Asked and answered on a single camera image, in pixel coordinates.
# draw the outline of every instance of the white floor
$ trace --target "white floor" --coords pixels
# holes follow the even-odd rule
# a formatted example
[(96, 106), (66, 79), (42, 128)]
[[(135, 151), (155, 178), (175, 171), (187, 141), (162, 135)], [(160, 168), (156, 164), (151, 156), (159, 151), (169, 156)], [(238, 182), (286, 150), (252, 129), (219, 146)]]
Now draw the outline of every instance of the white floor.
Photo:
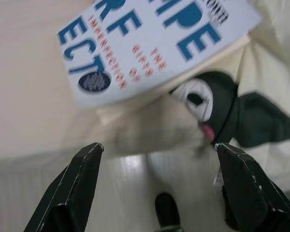
[[(52, 179), (75, 151), (0, 164), (0, 232), (21, 232)], [(171, 193), (186, 232), (227, 232), (218, 159), (211, 149), (117, 157), (105, 153), (87, 232), (153, 232), (155, 196)]]

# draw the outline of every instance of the black boot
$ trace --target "black boot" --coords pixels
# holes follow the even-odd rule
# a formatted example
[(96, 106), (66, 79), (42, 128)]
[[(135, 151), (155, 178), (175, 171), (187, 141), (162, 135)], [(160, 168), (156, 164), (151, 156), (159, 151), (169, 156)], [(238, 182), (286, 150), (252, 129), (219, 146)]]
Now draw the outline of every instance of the black boot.
[(169, 193), (161, 193), (155, 200), (156, 213), (162, 231), (183, 232), (174, 198)]

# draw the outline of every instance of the tag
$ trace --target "tag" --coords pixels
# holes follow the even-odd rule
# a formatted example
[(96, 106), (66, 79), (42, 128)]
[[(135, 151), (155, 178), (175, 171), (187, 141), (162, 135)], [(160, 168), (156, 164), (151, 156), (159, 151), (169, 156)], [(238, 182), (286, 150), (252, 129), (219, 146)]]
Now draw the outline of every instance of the tag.
[(221, 171), (220, 167), (219, 167), (219, 172), (218, 172), (217, 176), (214, 179), (213, 185), (216, 186), (216, 187), (224, 186), (222, 171)]

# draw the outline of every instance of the book cover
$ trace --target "book cover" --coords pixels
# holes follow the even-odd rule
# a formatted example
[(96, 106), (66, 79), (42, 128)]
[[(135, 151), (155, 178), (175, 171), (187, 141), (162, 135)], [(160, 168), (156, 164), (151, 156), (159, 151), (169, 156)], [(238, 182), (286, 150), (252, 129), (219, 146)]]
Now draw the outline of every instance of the book cover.
[(260, 20), (246, 0), (98, 0), (58, 39), (76, 101), (94, 107), (188, 72)]

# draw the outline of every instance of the pink tongue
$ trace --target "pink tongue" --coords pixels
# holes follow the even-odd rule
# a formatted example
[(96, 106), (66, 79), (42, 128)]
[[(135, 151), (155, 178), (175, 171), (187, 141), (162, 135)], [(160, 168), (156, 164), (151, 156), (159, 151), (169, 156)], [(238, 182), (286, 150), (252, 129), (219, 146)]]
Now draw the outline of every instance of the pink tongue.
[(201, 124), (201, 129), (204, 131), (204, 133), (206, 134), (206, 136), (208, 138), (210, 138), (211, 141), (214, 140), (215, 133), (214, 133), (213, 129), (210, 126), (208, 126), (206, 124)]

